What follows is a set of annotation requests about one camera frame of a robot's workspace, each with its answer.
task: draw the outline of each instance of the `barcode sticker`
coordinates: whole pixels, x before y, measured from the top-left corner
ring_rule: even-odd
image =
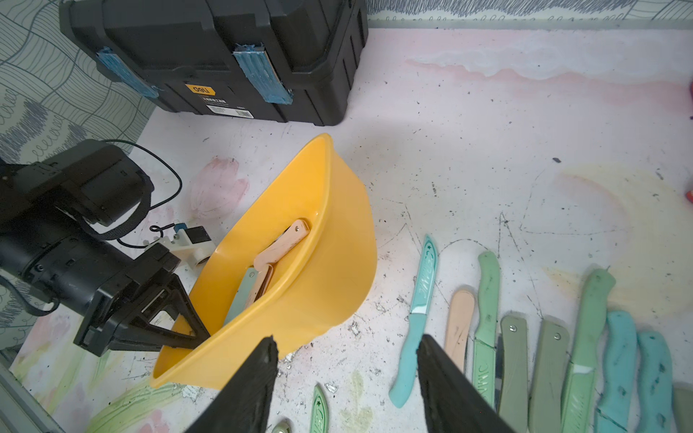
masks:
[[[207,105],[207,108],[216,114],[223,114],[224,116],[254,118],[253,115],[250,114],[250,112],[246,109],[215,107],[214,105]]]

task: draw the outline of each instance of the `knife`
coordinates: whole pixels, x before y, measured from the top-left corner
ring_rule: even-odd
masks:
[[[585,433],[592,413],[597,377],[597,342],[606,324],[606,298],[616,280],[595,269],[582,290],[572,355],[561,399],[561,431]]]
[[[327,433],[330,412],[327,410],[327,399],[320,385],[313,390],[313,411],[310,414],[310,433]]]
[[[433,285],[435,284],[436,269],[438,268],[438,252],[429,235],[423,241],[419,275],[414,286],[414,298],[409,314],[409,333],[404,341],[399,358],[397,379],[389,391],[392,404],[399,408],[409,399],[416,378],[416,349],[421,343],[423,330],[426,327],[426,315],[430,306]]]
[[[693,390],[680,385],[674,387],[674,420],[678,433],[693,433]]]
[[[561,388],[568,363],[568,330],[548,319],[541,321],[532,391],[529,394],[529,432],[561,431]]]
[[[638,334],[633,318],[625,311],[609,312],[606,324],[604,393],[595,411],[595,433],[627,433]]]
[[[248,299],[250,290],[252,289],[253,285],[255,285],[255,280],[257,277],[258,272],[254,267],[251,266],[245,271],[245,276],[238,286],[238,291],[236,292],[234,301],[231,303],[229,312],[226,315],[224,325],[228,324],[231,320],[235,319],[240,313],[243,312],[245,309],[245,302]]]
[[[255,284],[245,301],[245,308],[250,307],[255,301],[265,294],[267,286],[272,279],[274,271],[273,264],[277,263],[299,244],[310,233],[310,229],[305,221],[298,219],[289,226],[269,247],[265,248],[260,254],[255,256],[253,267],[258,272]]]
[[[458,290],[450,300],[448,329],[445,332],[445,353],[457,368],[464,373],[469,326],[474,315],[474,294],[469,290]]]
[[[479,256],[479,326],[474,335],[472,383],[481,397],[495,409],[495,325],[498,320],[500,265],[495,254]]]
[[[672,430],[672,354],[662,334],[638,334],[640,346],[640,423],[636,433],[669,433]]]
[[[527,321],[507,315],[500,321],[503,379],[498,415],[515,433],[527,432]]]

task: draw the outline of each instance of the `yellow bowl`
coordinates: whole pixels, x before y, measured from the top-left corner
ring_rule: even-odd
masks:
[[[310,233],[274,268],[267,292],[223,326],[245,271],[296,219]],[[371,289],[377,251],[366,188],[321,134],[308,143],[219,244],[190,292],[211,337],[164,347],[151,385],[222,389],[261,339],[280,359],[347,320]],[[179,318],[173,330],[188,333]]]

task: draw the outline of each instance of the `black toolbox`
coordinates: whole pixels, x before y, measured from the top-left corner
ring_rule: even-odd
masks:
[[[365,0],[80,0],[60,30],[170,112],[336,125],[368,37]]]

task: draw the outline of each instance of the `patterned wallpaper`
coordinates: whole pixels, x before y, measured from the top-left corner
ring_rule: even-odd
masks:
[[[616,25],[658,27],[693,21],[693,0],[367,0],[370,26],[397,21],[431,21],[432,26],[453,22],[545,21],[542,28],[559,28],[560,21],[592,23],[593,28]]]
[[[60,33],[58,5],[0,0],[0,157],[7,162],[41,161],[90,138],[136,141],[155,107],[97,72]],[[15,284],[26,293],[26,284]],[[0,348],[22,343],[34,321],[0,287]]]

